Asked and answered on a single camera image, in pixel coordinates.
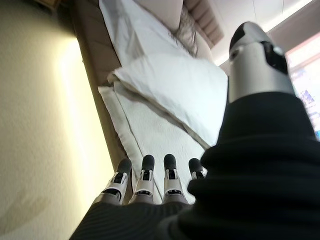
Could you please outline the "right robot hand black palm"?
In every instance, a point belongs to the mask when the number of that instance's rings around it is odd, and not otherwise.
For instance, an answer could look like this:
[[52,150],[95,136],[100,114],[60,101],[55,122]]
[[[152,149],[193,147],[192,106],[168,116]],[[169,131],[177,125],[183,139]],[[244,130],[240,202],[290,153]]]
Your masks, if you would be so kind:
[[229,47],[228,102],[215,146],[191,161],[195,179],[167,203],[121,206],[111,187],[73,240],[317,240],[320,143],[296,96],[283,51],[255,23]]

